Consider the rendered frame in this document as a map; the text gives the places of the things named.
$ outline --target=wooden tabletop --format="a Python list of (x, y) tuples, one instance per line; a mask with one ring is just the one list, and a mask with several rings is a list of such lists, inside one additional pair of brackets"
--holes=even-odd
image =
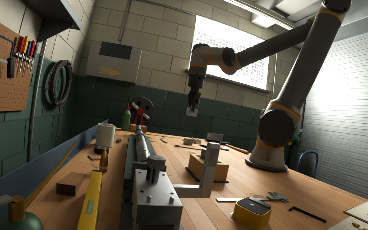
[[(102, 192), (99, 205), (98, 230), (117, 230), (123, 189), (123, 170), (126, 163), (129, 134), (116, 130), (110, 149), (108, 171), (103, 173)], [(185, 170), (191, 153), (200, 150), (174, 147), (182, 145), (182, 138), (164, 138), (147, 135), (157, 155), (166, 158), (167, 175), (173, 184), (198, 184)], [(97, 169), (88, 155), (94, 153), (95, 140), (59, 170), (37, 195), (26, 211), (34, 213), (42, 221), (45, 230), (75, 230), (79, 221), (86, 189), (92, 170)], [(248, 155), (236, 150), (221, 150), (219, 159), (229, 164), (229, 183), (215, 183), (210, 198), (180, 198), (184, 209), (181, 223), (184, 230), (248, 230), (231, 218), (235, 203), (219, 203), (216, 197), (266, 197), (268, 192), (279, 192), (289, 199), (269, 202), (272, 215), (264, 230), (324, 230), (349, 217), (343, 211), (368, 200), (349, 192), (327, 185), (293, 170), (276, 173), (256, 169), (245, 163)], [(70, 172), (86, 173), (86, 177), (75, 197), (56, 194), (56, 183)], [(292, 206), (311, 212), (323, 219), (323, 223), (299, 211), (288, 211)]]

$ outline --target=wooden block with hole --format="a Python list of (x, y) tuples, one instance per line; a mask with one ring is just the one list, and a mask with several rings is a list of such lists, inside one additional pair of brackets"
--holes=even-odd
[[(201, 179), (203, 173), (204, 160), (200, 159), (200, 154), (190, 154), (188, 169), (194, 174), (197, 179)], [(217, 169), (215, 170), (214, 180), (225, 181), (228, 174), (229, 164), (218, 159)]]
[(76, 196), (86, 174), (71, 172), (57, 182), (57, 194)]
[[(130, 124), (130, 128), (129, 128), (130, 132), (136, 132), (136, 125), (135, 124)], [(147, 132), (147, 126), (142, 125), (142, 131), (145, 134)]]

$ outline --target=window sill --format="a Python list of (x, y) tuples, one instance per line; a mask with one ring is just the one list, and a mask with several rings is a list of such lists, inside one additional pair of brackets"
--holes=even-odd
[(269, 91), (269, 90), (264, 90), (264, 89), (261, 89), (261, 88), (258, 88), (258, 87), (250, 86), (250, 85), (247, 85), (247, 84), (236, 82), (234, 80), (229, 80), (229, 79), (225, 79), (225, 78), (222, 78), (222, 77), (217, 77), (217, 76), (210, 75), (210, 74), (207, 74), (207, 77), (218, 79), (218, 80), (225, 81), (225, 82), (229, 82), (231, 84), (235, 84), (235, 85), (238, 85), (238, 86), (247, 87), (247, 88), (257, 90), (257, 91), (260, 91), (260, 92), (264, 92), (264, 93), (272, 93), (272, 91)]

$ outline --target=yellow level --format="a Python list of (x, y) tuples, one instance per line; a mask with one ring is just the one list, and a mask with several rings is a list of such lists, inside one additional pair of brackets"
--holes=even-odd
[(97, 230), (97, 217), (102, 190), (102, 171), (92, 170), (77, 230)]

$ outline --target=glass block window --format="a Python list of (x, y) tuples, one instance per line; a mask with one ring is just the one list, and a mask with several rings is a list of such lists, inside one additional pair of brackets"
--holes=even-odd
[[(247, 32), (200, 16), (197, 16), (195, 24), (193, 46), (204, 43), (210, 47), (233, 48), (235, 53), (238, 53), (264, 41)], [(266, 89), (268, 67), (269, 57), (266, 57), (243, 67), (233, 75), (223, 73), (215, 65), (208, 66), (207, 74)]]

